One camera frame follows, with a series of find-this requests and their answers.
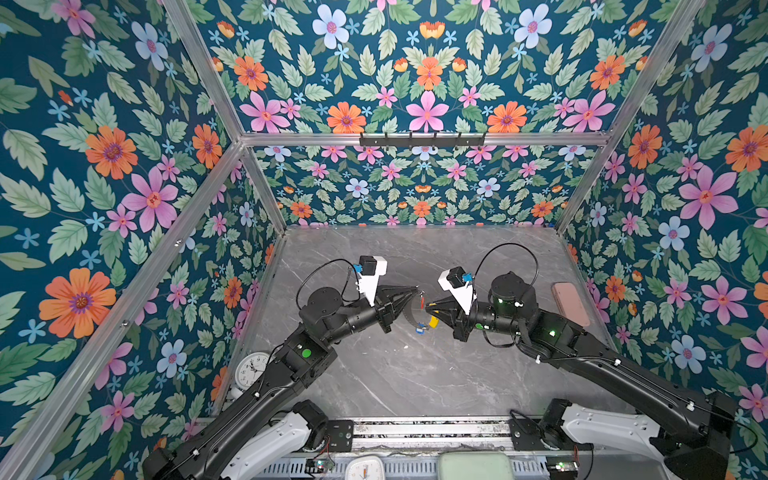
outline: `clock face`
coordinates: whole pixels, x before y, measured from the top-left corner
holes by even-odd
[[[243,390],[247,390],[261,376],[266,368],[269,355],[264,352],[251,353],[237,366],[235,383]]]
[[[346,468],[346,480],[384,480],[384,463],[374,455],[357,458]]]

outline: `flower center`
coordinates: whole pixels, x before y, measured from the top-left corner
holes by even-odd
[[[744,145],[744,155],[748,157],[752,157],[756,151],[757,151],[757,143],[751,141],[750,143]]]
[[[110,162],[117,161],[117,159],[123,156],[123,149],[118,144],[110,144],[104,149],[104,156]]]
[[[699,201],[702,204],[708,204],[709,202],[712,201],[712,197],[713,197],[712,192],[710,192],[709,190],[704,190],[699,195]]]
[[[69,301],[69,306],[75,313],[83,313],[91,306],[91,297],[87,293],[78,293]]]
[[[152,192],[150,196],[147,197],[147,206],[149,208],[158,208],[161,203],[163,203],[163,199],[160,198],[158,192]]]

